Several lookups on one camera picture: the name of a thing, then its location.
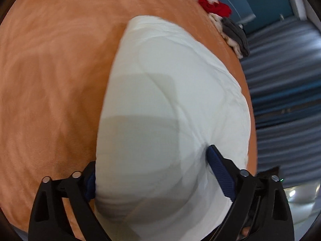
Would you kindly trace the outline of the orange plush bed cover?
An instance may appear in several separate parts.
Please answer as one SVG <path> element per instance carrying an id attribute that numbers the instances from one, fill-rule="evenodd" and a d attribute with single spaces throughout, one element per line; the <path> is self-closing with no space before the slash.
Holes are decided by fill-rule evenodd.
<path id="1" fill-rule="evenodd" d="M 155 16 L 203 44 L 241 87 L 251 131 L 245 169 L 255 171 L 248 85 L 233 49 L 196 0 L 16 0 L 1 23 L 1 214 L 28 235 L 44 177 L 68 178 L 96 162 L 112 65 L 130 20 Z M 85 240 L 71 204 L 66 215 Z"/>

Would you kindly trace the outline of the blue-grey pleated curtain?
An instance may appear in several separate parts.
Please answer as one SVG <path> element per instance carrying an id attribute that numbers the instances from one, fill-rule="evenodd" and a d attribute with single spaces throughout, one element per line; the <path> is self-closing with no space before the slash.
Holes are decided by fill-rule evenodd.
<path id="1" fill-rule="evenodd" d="M 248 38 L 241 61 L 254 109 L 258 171 L 285 187 L 320 179 L 320 31 L 295 17 Z"/>

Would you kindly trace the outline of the dark grey folded garment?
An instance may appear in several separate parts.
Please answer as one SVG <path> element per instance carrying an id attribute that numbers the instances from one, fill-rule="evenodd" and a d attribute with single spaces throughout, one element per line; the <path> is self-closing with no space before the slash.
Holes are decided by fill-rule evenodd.
<path id="1" fill-rule="evenodd" d="M 248 46 L 248 40 L 243 29 L 241 29 L 239 25 L 235 24 L 227 17 L 223 17 L 221 19 L 221 23 L 222 32 L 239 45 L 241 55 L 243 57 L 248 57 L 250 55 L 250 50 Z"/>

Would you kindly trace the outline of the cream fluffy garment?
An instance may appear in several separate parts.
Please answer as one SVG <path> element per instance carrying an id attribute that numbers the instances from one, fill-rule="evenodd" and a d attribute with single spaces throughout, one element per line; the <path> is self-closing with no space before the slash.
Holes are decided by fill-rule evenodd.
<path id="1" fill-rule="evenodd" d="M 239 25 L 229 18 L 221 17 L 211 12 L 209 13 L 209 18 L 226 43 L 234 50 L 238 59 L 247 57 L 250 54 L 245 33 Z"/>

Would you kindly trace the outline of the blue upholstered headboard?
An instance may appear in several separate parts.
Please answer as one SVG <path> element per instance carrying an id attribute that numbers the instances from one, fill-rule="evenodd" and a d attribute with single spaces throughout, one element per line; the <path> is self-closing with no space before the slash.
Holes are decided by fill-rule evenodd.
<path id="1" fill-rule="evenodd" d="M 254 33 L 294 15 L 290 0 L 218 0 L 232 10 L 230 19 L 244 27 L 246 34 Z"/>

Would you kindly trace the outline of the cream quilted jacket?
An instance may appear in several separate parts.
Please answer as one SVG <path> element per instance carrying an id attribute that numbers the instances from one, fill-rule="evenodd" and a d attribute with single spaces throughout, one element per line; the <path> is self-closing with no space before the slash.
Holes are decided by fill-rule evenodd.
<path id="1" fill-rule="evenodd" d="M 206 161 L 241 169 L 250 112 L 226 66 L 180 26 L 130 20 L 109 76 L 96 148 L 95 213 L 112 240 L 201 240 L 231 201 Z"/>

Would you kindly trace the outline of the red garment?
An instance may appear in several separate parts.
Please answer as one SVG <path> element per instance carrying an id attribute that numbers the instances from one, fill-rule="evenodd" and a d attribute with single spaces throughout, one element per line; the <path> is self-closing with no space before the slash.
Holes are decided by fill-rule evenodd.
<path id="1" fill-rule="evenodd" d="M 227 4 L 221 2 L 210 3 L 208 0 L 198 0 L 198 3 L 207 14 L 213 13 L 221 17 L 229 17 L 232 14 L 231 8 Z"/>

